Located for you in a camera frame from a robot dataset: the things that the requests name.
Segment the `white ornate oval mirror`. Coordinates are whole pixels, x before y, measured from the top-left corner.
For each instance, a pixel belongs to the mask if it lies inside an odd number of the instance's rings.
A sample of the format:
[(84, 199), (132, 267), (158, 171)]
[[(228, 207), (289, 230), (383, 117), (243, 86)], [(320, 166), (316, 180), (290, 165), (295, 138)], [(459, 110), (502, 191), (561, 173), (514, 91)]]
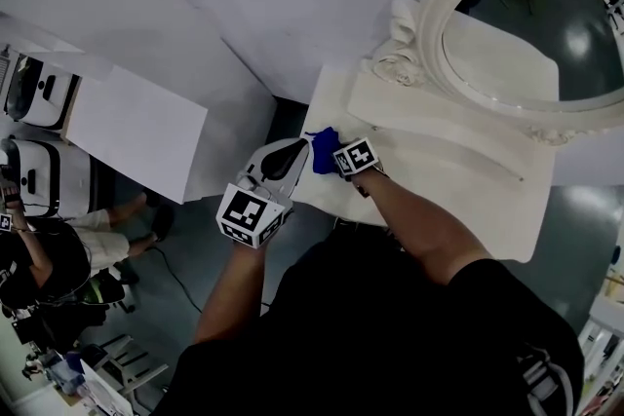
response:
[(557, 64), (534, 45), (455, 11), (460, 0), (393, 0), (370, 72), (516, 121), (540, 140), (624, 126), (624, 90), (557, 103)]

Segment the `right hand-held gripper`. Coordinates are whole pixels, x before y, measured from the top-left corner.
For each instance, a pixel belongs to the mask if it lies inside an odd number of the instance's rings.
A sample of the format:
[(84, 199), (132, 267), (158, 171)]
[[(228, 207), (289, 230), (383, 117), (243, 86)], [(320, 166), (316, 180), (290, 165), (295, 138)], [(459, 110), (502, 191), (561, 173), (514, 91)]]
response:
[(379, 164), (378, 155), (367, 137), (349, 143), (332, 156), (339, 175), (344, 179)]

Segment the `person's right forearm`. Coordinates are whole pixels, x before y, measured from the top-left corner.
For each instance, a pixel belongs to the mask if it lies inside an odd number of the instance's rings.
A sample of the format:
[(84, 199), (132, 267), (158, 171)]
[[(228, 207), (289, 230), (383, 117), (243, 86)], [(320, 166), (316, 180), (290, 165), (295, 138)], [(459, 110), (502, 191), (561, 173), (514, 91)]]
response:
[(490, 259), (478, 238), (454, 215), (375, 169), (352, 177), (372, 198), (403, 249), (431, 281), (448, 284), (467, 265)]

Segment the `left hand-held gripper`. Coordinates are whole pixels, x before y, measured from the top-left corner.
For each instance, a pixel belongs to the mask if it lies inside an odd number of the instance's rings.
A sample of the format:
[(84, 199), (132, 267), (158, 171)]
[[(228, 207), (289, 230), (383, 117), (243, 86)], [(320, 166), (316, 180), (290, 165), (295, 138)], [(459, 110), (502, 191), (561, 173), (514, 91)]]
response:
[(296, 137), (257, 149), (223, 194), (215, 218), (221, 234), (255, 249), (267, 243), (293, 211), (309, 152), (309, 142)]

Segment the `blue cloth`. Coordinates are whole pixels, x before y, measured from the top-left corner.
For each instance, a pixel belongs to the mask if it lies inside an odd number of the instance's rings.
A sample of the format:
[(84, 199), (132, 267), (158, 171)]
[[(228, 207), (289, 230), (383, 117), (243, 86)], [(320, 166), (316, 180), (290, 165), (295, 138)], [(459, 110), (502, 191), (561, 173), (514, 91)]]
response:
[(333, 154), (341, 149), (339, 134), (333, 127), (326, 127), (319, 132), (307, 132), (311, 138), (313, 151), (312, 170), (317, 174), (338, 173)]

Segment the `person's left forearm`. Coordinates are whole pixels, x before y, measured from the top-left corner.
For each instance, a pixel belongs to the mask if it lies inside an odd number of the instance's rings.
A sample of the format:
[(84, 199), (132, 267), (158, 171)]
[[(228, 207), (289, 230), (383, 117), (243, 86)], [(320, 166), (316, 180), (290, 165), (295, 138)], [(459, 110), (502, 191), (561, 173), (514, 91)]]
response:
[(235, 243), (202, 310), (194, 343), (240, 335), (261, 310), (267, 245)]

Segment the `black office chair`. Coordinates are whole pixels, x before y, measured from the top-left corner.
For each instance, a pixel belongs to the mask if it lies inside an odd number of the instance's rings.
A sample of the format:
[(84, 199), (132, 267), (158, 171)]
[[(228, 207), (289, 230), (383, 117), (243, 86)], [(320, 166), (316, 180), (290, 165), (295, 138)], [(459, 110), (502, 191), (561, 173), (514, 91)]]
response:
[(132, 284), (133, 282), (125, 279), (117, 268), (102, 269), (89, 280), (87, 302), (118, 307), (124, 313), (131, 314), (137, 310)]

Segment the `white machine with black trim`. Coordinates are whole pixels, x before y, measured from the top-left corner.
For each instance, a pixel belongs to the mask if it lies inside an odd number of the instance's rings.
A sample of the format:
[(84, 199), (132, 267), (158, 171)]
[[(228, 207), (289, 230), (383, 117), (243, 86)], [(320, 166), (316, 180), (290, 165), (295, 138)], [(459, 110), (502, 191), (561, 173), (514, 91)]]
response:
[(4, 111), (16, 122), (51, 132), (63, 128), (81, 77), (49, 63), (19, 55)]
[(0, 163), (11, 167), (25, 214), (75, 218), (92, 208), (92, 160), (88, 153), (61, 141), (5, 138)]

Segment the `white dressing table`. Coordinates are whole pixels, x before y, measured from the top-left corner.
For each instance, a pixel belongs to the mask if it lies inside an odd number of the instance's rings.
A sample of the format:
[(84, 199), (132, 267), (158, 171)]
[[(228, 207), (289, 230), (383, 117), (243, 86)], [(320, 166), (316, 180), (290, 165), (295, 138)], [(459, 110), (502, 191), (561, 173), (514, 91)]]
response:
[(555, 149), (490, 116), (369, 73), (322, 69), (302, 127), (367, 138), (385, 172), (462, 221), (498, 259), (528, 262)]

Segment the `person's black shirt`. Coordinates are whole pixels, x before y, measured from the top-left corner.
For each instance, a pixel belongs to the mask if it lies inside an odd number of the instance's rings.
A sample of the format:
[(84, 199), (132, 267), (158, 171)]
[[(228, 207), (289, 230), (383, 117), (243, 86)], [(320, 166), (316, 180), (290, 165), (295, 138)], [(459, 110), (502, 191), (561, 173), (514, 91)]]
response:
[(502, 263), (434, 284), (381, 237), (333, 235), (265, 314), (180, 355), (153, 416), (574, 416), (583, 371), (569, 324)]

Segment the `white slatted stool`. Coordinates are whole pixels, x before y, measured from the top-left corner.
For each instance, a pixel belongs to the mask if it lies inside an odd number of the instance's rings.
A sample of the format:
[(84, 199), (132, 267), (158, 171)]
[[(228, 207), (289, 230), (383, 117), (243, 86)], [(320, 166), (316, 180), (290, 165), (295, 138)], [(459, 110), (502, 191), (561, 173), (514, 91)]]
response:
[(153, 357), (130, 335), (119, 335), (97, 345), (94, 371), (123, 397), (153, 381), (169, 366)]

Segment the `white cabinet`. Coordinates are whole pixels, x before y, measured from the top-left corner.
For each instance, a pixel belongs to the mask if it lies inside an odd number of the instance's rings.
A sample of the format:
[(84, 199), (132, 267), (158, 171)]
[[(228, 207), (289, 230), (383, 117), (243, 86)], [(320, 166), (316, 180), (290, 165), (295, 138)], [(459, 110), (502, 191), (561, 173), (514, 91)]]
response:
[(81, 79), (65, 137), (181, 204), (206, 116), (206, 108), (113, 66), (102, 81)]

